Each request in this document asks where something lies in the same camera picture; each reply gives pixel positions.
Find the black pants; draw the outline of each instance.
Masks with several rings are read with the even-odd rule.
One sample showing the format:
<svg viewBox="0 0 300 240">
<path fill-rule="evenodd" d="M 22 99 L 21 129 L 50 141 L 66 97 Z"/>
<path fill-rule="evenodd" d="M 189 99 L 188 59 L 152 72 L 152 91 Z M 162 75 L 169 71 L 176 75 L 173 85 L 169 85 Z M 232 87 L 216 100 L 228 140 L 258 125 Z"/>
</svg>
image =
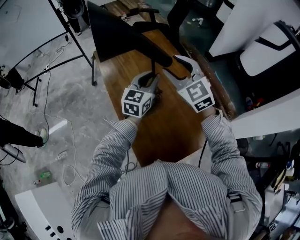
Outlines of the black pants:
<svg viewBox="0 0 300 240">
<path fill-rule="evenodd" d="M 0 119 L 0 146 L 8 143 L 26 147 L 42 147 L 43 139 L 26 131 L 23 127 Z"/>
<path fill-rule="evenodd" d="M 90 25 L 88 10 L 86 8 L 84 0 L 82 0 L 82 2 L 83 2 L 83 6 L 84 6 L 84 12 L 82 14 L 82 18 L 83 18 L 83 20 L 85 21 L 85 23 L 87 25 Z M 78 19 L 77 18 L 75 18 L 75 19 L 74 18 L 69 18 L 68 16 L 67 16 L 67 18 L 69 20 L 69 23 L 70 23 L 71 27 L 74 29 L 74 32 L 75 33 L 80 32 L 80 26 L 79 26 Z"/>
</svg>

